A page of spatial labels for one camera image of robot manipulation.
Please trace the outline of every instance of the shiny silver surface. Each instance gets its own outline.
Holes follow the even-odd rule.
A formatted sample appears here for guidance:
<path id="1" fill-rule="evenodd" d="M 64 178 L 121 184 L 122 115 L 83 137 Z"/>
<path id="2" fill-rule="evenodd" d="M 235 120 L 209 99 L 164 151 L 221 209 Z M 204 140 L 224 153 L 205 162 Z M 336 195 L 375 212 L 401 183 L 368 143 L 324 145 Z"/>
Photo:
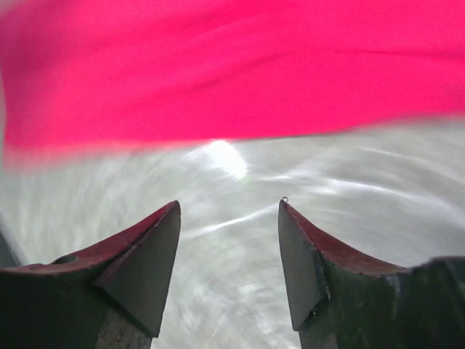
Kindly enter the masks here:
<path id="1" fill-rule="evenodd" d="M 277 232 L 279 200 L 375 257 L 465 254 L 465 126 L 126 153 L 1 173 L 0 205 L 27 262 L 51 262 L 167 201 L 182 232 L 154 348 L 299 348 Z"/>

